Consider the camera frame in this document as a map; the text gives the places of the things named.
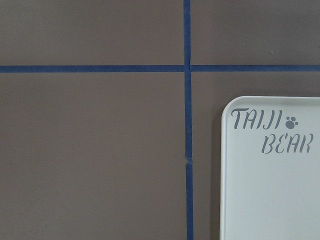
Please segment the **white bear print tray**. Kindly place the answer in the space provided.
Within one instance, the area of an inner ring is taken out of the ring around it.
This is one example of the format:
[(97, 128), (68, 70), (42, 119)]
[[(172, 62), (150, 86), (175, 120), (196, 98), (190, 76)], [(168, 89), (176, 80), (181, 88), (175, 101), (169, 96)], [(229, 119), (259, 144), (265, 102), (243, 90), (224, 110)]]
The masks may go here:
[(233, 99), (221, 118), (220, 238), (319, 237), (319, 98)]

